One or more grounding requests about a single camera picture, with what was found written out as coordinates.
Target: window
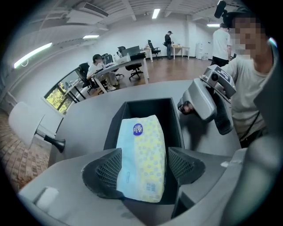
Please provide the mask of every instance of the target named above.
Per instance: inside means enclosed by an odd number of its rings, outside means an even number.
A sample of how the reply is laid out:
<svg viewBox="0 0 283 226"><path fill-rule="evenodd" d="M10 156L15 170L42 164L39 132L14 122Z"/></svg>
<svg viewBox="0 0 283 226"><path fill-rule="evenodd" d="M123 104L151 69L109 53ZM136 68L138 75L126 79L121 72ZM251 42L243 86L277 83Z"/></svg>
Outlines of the window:
<svg viewBox="0 0 283 226"><path fill-rule="evenodd" d="M72 87L72 85L80 79L78 76L77 68L65 76L61 81L59 81L52 89L44 96L44 98L60 113L66 114L66 110L72 103L72 99L69 95L66 95L67 89ZM76 85L79 91L83 89L83 83ZM78 92L72 89L72 93L77 96Z"/></svg>

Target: ceiling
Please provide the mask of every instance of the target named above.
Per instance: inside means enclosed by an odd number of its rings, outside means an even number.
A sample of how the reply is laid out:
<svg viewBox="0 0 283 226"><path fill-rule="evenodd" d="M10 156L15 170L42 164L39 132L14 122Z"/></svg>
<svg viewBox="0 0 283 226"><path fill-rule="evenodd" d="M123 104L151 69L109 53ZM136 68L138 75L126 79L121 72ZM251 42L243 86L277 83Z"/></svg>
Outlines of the ceiling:
<svg viewBox="0 0 283 226"><path fill-rule="evenodd" d="M6 55L7 64L34 49L53 42L54 45L90 45L94 40L82 39L87 34L102 35L111 24L129 19L133 22L148 13L148 19L155 8L160 8L159 17L175 13L191 15L193 20L205 23L217 21L213 16L219 0L47 0L42 3L18 31L12 48ZM82 11L84 3L90 3L109 15L101 18ZM230 6L239 6L238 0L226 0Z"/></svg>

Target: gray robotic arm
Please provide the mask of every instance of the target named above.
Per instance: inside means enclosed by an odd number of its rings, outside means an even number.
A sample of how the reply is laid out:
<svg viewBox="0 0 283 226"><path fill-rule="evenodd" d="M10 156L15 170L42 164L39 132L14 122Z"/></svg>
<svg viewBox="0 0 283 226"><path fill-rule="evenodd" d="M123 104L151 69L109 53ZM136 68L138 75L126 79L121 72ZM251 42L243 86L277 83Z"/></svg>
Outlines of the gray robotic arm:
<svg viewBox="0 0 283 226"><path fill-rule="evenodd" d="M235 93L233 78L219 66L212 65L200 79L194 79L180 99L178 109L187 114L184 106L191 104L202 120L214 120L219 133L224 135L233 129L228 104Z"/></svg>

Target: person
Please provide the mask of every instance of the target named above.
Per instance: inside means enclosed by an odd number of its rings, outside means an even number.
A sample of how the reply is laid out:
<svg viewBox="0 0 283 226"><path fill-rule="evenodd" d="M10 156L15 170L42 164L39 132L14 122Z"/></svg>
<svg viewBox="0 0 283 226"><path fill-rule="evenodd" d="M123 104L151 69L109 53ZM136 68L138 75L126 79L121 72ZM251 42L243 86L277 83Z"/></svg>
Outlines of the person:
<svg viewBox="0 0 283 226"><path fill-rule="evenodd" d="M213 54L211 65L222 67L229 63L231 57L231 40L229 29L224 24L213 33Z"/></svg>
<svg viewBox="0 0 283 226"><path fill-rule="evenodd" d="M96 54L92 57L93 63L90 65L88 69L87 79L90 79L90 76L93 75L96 71L99 71L100 69L105 69L105 65L102 62L102 57L99 54ZM114 86L118 85L118 82L116 80L116 74L114 72L108 72L103 75L100 75L96 77L99 81L107 80L107 89L109 90L115 90L116 88Z"/></svg>
<svg viewBox="0 0 283 226"><path fill-rule="evenodd" d="M168 60L171 60L172 57L171 57L171 52L172 52L172 46L171 46L171 38L170 38L170 35L173 34L172 31L168 31L167 34L165 35L165 45L167 47L167 58Z"/></svg>
<svg viewBox="0 0 283 226"><path fill-rule="evenodd" d="M236 38L245 45L250 59L237 56L222 69L233 77L237 92L231 98L234 127L242 148L265 132L265 122L254 104L279 61L278 50L269 42L268 32L260 20L247 8L239 7L228 13L226 23L235 29ZM190 103L181 111L193 111Z"/></svg>

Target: computer monitor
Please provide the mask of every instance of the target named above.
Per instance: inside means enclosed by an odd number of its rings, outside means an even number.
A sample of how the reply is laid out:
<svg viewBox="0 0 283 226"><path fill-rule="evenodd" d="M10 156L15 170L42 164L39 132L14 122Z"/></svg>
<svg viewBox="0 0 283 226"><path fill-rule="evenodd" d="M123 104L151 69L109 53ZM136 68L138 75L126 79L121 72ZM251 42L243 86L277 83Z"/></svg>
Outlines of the computer monitor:
<svg viewBox="0 0 283 226"><path fill-rule="evenodd" d="M113 62L111 54L108 54L104 57L104 62L105 62L105 65Z"/></svg>
<svg viewBox="0 0 283 226"><path fill-rule="evenodd" d="M124 49L122 51L122 56L126 56L127 53L129 54L129 56L133 56L133 55L136 55L136 54L139 54L141 51L140 51L140 46L137 45L137 46L134 46L134 47L131 47L131 48L128 48L128 49Z"/></svg>

